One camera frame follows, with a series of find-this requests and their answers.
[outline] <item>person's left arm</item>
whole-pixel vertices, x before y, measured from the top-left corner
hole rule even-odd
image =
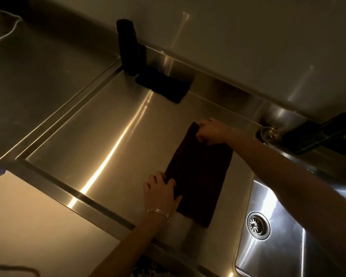
[[[155,176],[149,176],[148,182],[143,183],[145,206],[146,210],[159,209],[171,216],[182,197],[174,200],[175,181],[171,179],[165,184],[164,179],[165,175],[157,172]],[[128,277],[152,238],[166,225],[167,218],[164,215],[156,212],[146,213],[130,235],[115,247],[89,277]]]

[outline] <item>bracelet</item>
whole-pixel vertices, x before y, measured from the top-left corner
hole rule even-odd
[[[166,213],[166,212],[164,212],[164,211],[162,211],[162,210],[160,210],[160,209],[154,209],[154,208],[148,209],[147,213],[148,213],[148,212],[156,212],[156,213],[162,214],[164,217],[167,218],[168,223],[169,223],[169,214],[168,214],[168,213]]]

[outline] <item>white wire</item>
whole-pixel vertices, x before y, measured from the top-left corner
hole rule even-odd
[[[1,13],[7,13],[7,14],[11,15],[12,17],[16,17],[17,18],[17,20],[14,23],[13,29],[9,33],[5,34],[4,36],[1,36],[0,37],[0,40],[1,40],[1,39],[4,39],[5,37],[9,36],[11,33],[13,33],[15,28],[17,27],[18,22],[22,21],[23,19],[19,15],[16,15],[16,14],[13,14],[13,13],[10,13],[10,12],[7,12],[7,11],[0,10],[0,12]]]

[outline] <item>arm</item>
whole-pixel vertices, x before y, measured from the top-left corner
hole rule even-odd
[[[301,165],[234,128],[214,119],[200,126],[199,141],[228,144],[346,271],[346,200],[341,195]]]
[[[157,172],[155,176],[149,176],[148,182],[143,183],[145,207],[146,210],[160,209],[172,215],[178,208],[182,196],[174,200],[175,181],[171,179],[165,184],[164,179],[165,175]],[[95,268],[89,277],[128,277],[152,238],[166,225],[167,218],[162,214],[146,213],[130,235]]]

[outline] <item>drain strainer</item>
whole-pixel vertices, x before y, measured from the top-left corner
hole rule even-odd
[[[259,212],[252,212],[247,216],[247,229],[256,239],[264,240],[270,235],[270,224],[266,217]]]

